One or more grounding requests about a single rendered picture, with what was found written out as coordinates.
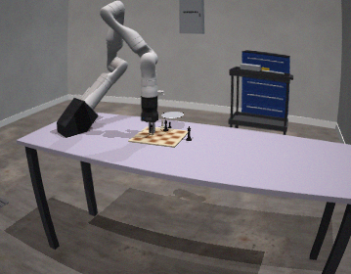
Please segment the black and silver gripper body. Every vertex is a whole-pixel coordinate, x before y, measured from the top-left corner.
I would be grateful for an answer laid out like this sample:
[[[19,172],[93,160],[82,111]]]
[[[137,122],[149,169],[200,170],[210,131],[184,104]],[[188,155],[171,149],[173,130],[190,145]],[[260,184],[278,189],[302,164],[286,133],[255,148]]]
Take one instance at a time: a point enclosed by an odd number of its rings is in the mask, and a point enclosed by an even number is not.
[[[141,88],[141,121],[157,122],[157,97],[164,95],[163,90],[157,90],[156,86],[142,86]]]

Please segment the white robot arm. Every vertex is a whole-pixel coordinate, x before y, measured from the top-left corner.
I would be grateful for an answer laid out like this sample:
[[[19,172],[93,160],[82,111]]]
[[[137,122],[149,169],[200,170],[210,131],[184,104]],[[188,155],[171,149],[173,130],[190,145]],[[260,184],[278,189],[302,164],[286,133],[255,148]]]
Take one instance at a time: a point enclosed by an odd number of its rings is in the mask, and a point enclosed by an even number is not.
[[[80,98],[80,100],[85,101],[92,110],[96,108],[109,89],[127,70],[128,63],[119,59],[114,53],[122,48],[123,40],[131,50],[141,58],[142,86],[157,85],[155,65],[158,61],[158,57],[138,32],[123,26],[125,15],[123,3],[121,1],[114,1],[106,5],[101,9],[100,15],[110,26],[106,37],[108,52],[107,69],[110,73],[102,73],[91,88],[89,87]]]

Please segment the brown and cream chessboard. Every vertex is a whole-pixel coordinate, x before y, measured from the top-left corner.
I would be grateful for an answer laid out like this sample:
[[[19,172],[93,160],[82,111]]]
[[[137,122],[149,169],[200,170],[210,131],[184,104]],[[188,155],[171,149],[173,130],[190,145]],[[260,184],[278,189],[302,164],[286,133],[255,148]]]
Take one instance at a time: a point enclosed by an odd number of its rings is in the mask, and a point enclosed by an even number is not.
[[[155,133],[150,134],[149,127],[147,126],[141,132],[128,140],[128,142],[175,148],[188,134],[188,130],[167,128],[168,131],[163,131],[163,129],[164,128],[156,127]]]

